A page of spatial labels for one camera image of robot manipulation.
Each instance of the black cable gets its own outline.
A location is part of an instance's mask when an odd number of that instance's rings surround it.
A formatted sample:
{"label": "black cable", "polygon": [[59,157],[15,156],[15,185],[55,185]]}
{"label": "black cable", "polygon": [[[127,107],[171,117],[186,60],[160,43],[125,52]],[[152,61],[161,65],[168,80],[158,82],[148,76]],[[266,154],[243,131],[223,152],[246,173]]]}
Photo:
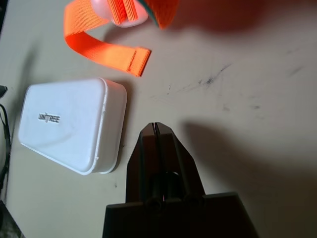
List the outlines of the black cable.
{"label": "black cable", "polygon": [[5,175],[9,171],[10,154],[11,154],[11,139],[10,139],[10,130],[9,130],[8,116],[7,116],[6,110],[2,104],[0,104],[0,107],[4,114],[4,121],[3,121],[1,113],[0,113],[0,119],[3,124],[4,138],[5,138],[5,163],[0,173],[0,194],[1,194]]}

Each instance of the white plastic case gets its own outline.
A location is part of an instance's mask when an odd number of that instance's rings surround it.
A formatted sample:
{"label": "white plastic case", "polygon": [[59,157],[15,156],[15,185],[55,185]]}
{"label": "white plastic case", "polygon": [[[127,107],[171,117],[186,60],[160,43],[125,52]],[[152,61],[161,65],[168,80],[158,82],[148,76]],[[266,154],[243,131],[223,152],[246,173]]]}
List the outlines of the white plastic case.
{"label": "white plastic case", "polygon": [[125,88],[93,78],[28,88],[18,137],[24,146],[82,175],[115,167]]}

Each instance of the scratch mark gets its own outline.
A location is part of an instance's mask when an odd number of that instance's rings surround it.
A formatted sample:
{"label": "scratch mark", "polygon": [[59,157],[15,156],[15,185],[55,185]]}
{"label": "scratch mark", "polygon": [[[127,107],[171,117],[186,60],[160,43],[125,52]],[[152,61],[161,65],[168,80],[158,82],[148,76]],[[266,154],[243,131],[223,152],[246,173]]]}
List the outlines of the scratch mark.
{"label": "scratch mark", "polygon": [[188,84],[188,85],[182,87],[181,89],[177,90],[176,92],[178,93],[178,92],[185,91],[186,89],[190,88],[191,86],[192,86],[192,84]]}
{"label": "scratch mark", "polygon": [[303,66],[300,66],[300,67],[295,68],[294,70],[292,70],[292,71],[289,73],[288,77],[294,76],[296,73],[298,73],[299,71],[301,71],[303,68],[304,68]]}
{"label": "scratch mark", "polygon": [[229,112],[229,111],[230,111],[230,108],[227,107],[226,104],[223,104],[222,110],[225,111],[225,112]]}
{"label": "scratch mark", "polygon": [[288,50],[288,51],[286,52],[286,54],[289,55],[289,54],[294,53],[294,52],[296,52],[296,51],[298,51],[298,50],[299,50],[299,48],[296,48],[296,49],[293,49],[293,50]]}
{"label": "scratch mark", "polygon": [[216,76],[211,76],[205,83],[204,85],[210,86],[220,75],[222,72],[224,72],[228,67],[230,67],[232,64],[227,64],[225,65],[217,74]]}

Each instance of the orange strap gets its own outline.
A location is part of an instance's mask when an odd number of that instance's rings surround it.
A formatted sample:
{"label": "orange strap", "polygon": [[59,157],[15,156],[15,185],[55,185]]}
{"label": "orange strap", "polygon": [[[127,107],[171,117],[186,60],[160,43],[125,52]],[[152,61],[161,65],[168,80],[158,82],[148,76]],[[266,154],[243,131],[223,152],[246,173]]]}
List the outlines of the orange strap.
{"label": "orange strap", "polygon": [[141,76],[151,51],[142,47],[127,47],[99,41],[85,33],[108,23],[95,14],[90,0],[75,0],[64,14],[64,37],[74,51],[96,63],[112,67],[134,76]]}

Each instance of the orange nylon webbing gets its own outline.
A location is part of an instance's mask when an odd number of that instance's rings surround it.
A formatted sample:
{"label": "orange nylon webbing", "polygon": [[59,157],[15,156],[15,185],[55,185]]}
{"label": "orange nylon webbing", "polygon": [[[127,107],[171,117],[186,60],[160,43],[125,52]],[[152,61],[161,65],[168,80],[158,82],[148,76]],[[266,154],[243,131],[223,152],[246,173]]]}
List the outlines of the orange nylon webbing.
{"label": "orange nylon webbing", "polygon": [[135,9],[133,0],[123,0],[124,8],[129,21],[138,19],[137,10]]}
{"label": "orange nylon webbing", "polygon": [[141,76],[151,51],[142,47],[127,47],[99,41],[85,31],[109,21],[95,14],[90,0],[75,0],[66,6],[64,37],[74,51],[96,63],[134,76]]}
{"label": "orange nylon webbing", "polygon": [[107,0],[111,10],[115,24],[122,23],[127,18],[127,13],[124,9],[123,0]]}

